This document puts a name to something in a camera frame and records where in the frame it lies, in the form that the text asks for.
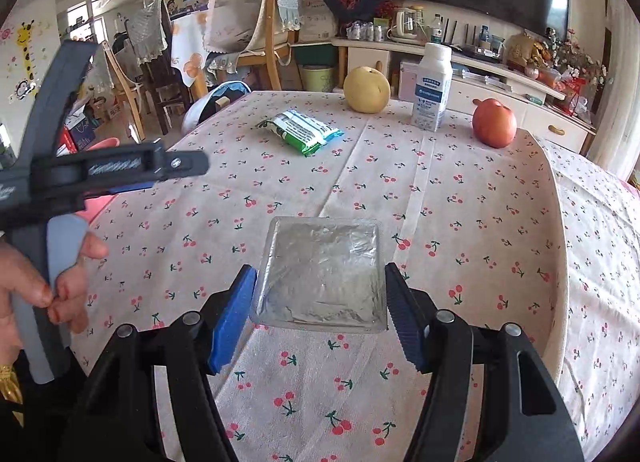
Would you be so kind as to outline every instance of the hand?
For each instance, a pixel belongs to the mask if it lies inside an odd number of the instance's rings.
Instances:
[[[104,242],[94,234],[87,233],[77,263],[56,279],[57,296],[54,298],[51,288],[29,260],[11,245],[0,243],[0,365],[14,364],[22,348],[10,292],[20,294],[36,307],[47,307],[53,324],[68,323],[69,329],[79,334],[89,323],[84,308],[88,285],[84,257],[100,259],[107,254],[108,248]]]

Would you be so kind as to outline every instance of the tv stand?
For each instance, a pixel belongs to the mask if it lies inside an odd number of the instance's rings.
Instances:
[[[331,42],[338,47],[338,88],[342,87],[347,71],[358,66],[381,68],[380,65],[382,65],[382,73],[388,77],[391,52],[412,54],[416,57],[424,53],[422,46],[390,41],[376,43],[335,38]],[[512,91],[507,92],[494,84],[454,76],[447,101],[448,109],[473,115],[476,109],[473,103],[475,98],[480,100],[496,98],[513,111],[518,127],[575,153],[586,153],[595,135],[595,129],[592,126],[585,124],[577,117],[569,117],[557,108],[529,102],[524,96],[529,93],[542,100],[545,100],[547,95],[564,99],[563,93],[552,90],[542,82],[529,79],[520,72],[509,70],[503,64],[487,63],[459,53],[454,53],[451,60],[500,77],[502,82],[511,86]]]
[[[334,38],[331,40],[331,43],[333,46],[338,47],[338,56],[340,57],[340,70],[338,71],[339,88],[342,87],[342,83],[347,72],[346,53],[348,48],[370,48],[371,50],[386,50],[387,52],[400,52],[415,56],[422,56],[424,54],[424,46],[396,43],[394,41],[383,41],[377,43],[372,41],[354,41],[351,39]],[[517,93],[519,95],[529,93],[529,95],[536,96],[542,101],[546,99],[547,95],[559,100],[564,99],[564,93],[556,92],[556,90],[549,88],[539,80],[529,79],[525,74],[517,72],[516,70],[510,70],[504,64],[488,63],[487,61],[469,58],[456,51],[452,52],[451,62],[477,68],[493,74],[494,76],[501,77],[502,82],[510,85],[513,89],[513,93]]]

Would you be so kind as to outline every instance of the cherry print tablecloth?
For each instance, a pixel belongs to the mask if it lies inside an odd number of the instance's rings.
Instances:
[[[559,388],[589,461],[640,395],[640,201],[582,156],[541,144],[555,171],[568,260]]]
[[[255,128],[287,108],[345,135],[303,158]],[[123,194],[96,220],[111,255],[94,264],[90,326],[74,337],[85,369],[118,324],[162,327],[228,288],[242,264],[260,263],[271,217],[299,215],[379,219],[384,261],[410,286],[471,324],[520,323],[558,380],[577,282],[573,271],[567,278],[566,203],[545,153],[524,131],[507,149],[487,148],[473,140],[470,118],[454,112],[438,133],[424,132],[409,125],[410,112],[392,102],[369,116],[339,95],[255,92],[187,135],[177,147],[204,149],[207,175]],[[586,337],[575,340],[582,348]],[[598,377],[584,372],[584,380],[590,375]],[[478,370],[462,459],[474,448],[481,379]],[[382,461],[402,460],[429,378],[404,360],[390,320],[388,332],[370,335],[248,322],[233,362],[210,381],[240,460],[353,460],[357,452]],[[574,388],[563,392],[572,404]],[[178,458],[162,385],[158,399],[167,453]]]

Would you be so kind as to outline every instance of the apple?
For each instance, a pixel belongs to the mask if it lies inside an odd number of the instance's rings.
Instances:
[[[389,81],[375,68],[359,66],[344,80],[344,98],[351,109],[361,113],[378,113],[391,97]]]
[[[491,147],[505,147],[513,142],[518,124],[510,108],[494,98],[474,99],[472,125],[478,140]]]

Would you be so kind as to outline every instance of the silver foil package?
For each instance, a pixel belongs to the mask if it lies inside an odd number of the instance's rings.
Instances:
[[[386,330],[377,220],[271,220],[251,321],[310,331]]]

